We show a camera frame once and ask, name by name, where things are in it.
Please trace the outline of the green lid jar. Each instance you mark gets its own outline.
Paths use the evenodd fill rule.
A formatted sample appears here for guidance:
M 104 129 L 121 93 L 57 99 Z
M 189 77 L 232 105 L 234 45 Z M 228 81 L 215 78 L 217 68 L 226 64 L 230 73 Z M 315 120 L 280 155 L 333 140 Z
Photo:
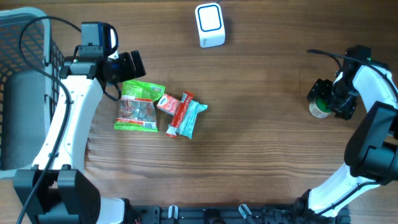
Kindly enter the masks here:
M 326 101 L 321 98 L 315 98 L 310 102 L 309 111 L 316 118 L 326 118 L 332 113 Z

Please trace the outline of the red stick packet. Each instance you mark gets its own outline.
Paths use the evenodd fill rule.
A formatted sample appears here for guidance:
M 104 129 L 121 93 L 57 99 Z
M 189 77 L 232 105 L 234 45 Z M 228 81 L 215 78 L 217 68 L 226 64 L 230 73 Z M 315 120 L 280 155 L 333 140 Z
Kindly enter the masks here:
M 180 105 L 178 106 L 177 111 L 167 129 L 166 132 L 167 136 L 171 138 L 177 137 L 177 128 L 181 125 L 185 113 L 187 112 L 189 104 L 192 101 L 193 97 L 194 97 L 193 93 L 190 93 L 189 91 L 183 92 Z

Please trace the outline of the teal packet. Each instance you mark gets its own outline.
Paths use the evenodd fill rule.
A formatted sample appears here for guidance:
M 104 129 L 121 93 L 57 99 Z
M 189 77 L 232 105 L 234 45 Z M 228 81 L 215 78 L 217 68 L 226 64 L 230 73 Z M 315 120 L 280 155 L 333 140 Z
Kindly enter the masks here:
M 197 101 L 192 100 L 188 106 L 188 110 L 185 113 L 182 123 L 177 128 L 177 133 L 191 139 L 193 137 L 193 130 L 195 127 L 198 113 L 205 111 L 207 108 L 208 105 L 203 105 Z

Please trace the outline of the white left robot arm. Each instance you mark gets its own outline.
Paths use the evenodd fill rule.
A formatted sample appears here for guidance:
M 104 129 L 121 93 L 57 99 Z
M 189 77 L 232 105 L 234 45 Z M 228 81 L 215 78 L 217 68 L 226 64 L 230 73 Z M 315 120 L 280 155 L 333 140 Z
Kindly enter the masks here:
M 83 174 L 91 122 L 107 83 L 146 74 L 139 51 L 104 57 L 67 57 L 60 96 L 44 145 L 30 169 L 17 170 L 14 189 L 32 223 L 138 223 L 125 198 L 102 197 Z

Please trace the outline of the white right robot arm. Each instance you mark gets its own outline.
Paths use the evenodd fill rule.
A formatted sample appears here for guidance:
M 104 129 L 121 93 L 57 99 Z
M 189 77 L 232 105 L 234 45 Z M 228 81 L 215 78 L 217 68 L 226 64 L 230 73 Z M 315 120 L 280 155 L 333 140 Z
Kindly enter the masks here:
M 352 118 L 360 98 L 366 116 L 350 137 L 340 168 L 320 186 L 310 189 L 293 205 L 290 217 L 304 223 L 341 223 L 342 210 L 368 190 L 397 180 L 397 87 L 386 63 L 371 58 L 371 48 L 355 45 L 345 54 L 311 49 L 338 65 L 336 79 L 318 79 L 307 95 L 314 117 L 330 114 Z

